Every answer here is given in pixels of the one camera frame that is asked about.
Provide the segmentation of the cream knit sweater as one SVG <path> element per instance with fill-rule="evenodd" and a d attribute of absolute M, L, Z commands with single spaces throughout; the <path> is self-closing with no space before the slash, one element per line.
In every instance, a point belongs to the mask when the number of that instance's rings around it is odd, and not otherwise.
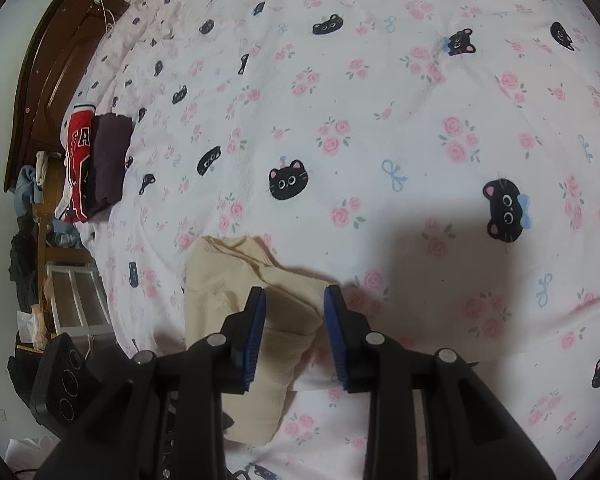
<path fill-rule="evenodd" d="M 199 237 L 186 263 L 188 344 L 228 328 L 237 386 L 222 395 L 227 437 L 265 445 L 280 421 L 302 356 L 323 325 L 328 283 L 285 269 L 252 237 Z"/>

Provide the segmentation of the dark grey garment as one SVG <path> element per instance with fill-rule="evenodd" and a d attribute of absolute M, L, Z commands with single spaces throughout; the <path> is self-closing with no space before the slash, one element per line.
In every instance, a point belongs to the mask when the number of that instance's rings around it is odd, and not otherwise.
<path fill-rule="evenodd" d="M 82 188 L 87 219 L 122 199 L 126 152 L 133 128 L 128 116 L 109 113 L 94 117 L 91 153 Z"/>

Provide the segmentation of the red garment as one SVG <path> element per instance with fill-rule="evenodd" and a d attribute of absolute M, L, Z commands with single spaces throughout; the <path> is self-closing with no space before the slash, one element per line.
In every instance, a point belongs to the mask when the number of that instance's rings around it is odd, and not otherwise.
<path fill-rule="evenodd" d="M 72 109 L 67 129 L 65 184 L 55 214 L 67 223 L 85 222 L 87 177 L 92 168 L 91 146 L 94 104 L 78 104 Z"/>

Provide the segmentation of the pile of clothes on chair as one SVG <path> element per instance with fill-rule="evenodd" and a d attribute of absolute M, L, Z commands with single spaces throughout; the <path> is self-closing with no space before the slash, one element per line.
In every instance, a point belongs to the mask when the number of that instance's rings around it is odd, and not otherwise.
<path fill-rule="evenodd" d="M 14 209 L 18 232 L 10 242 L 9 279 L 16 286 L 19 310 L 30 313 L 38 303 L 38 229 L 42 217 L 35 206 L 50 208 L 46 223 L 45 243 L 48 247 L 81 248 L 76 228 L 62 221 L 55 211 L 61 202 L 65 184 L 65 167 L 59 157 L 38 152 L 34 165 L 20 168 L 16 179 Z"/>

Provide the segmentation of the pink cat print bedsheet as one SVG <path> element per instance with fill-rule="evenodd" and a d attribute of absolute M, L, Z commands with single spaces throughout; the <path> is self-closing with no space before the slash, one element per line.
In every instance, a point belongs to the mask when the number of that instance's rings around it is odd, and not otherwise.
<path fill-rule="evenodd" d="M 569 479 L 600 440 L 600 25 L 582 0 L 124 0 L 76 95 L 132 118 L 81 226 L 127 354 L 249 237 L 407 349 L 475 364 Z"/>

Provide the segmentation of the dark wooden headboard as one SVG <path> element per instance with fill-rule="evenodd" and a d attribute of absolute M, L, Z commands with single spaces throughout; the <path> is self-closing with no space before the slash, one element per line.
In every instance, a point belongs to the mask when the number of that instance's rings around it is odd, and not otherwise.
<path fill-rule="evenodd" d="M 60 152 L 60 128 L 99 41 L 102 11 L 94 0 L 53 0 L 29 42 L 20 68 L 3 190 L 39 151 Z"/>

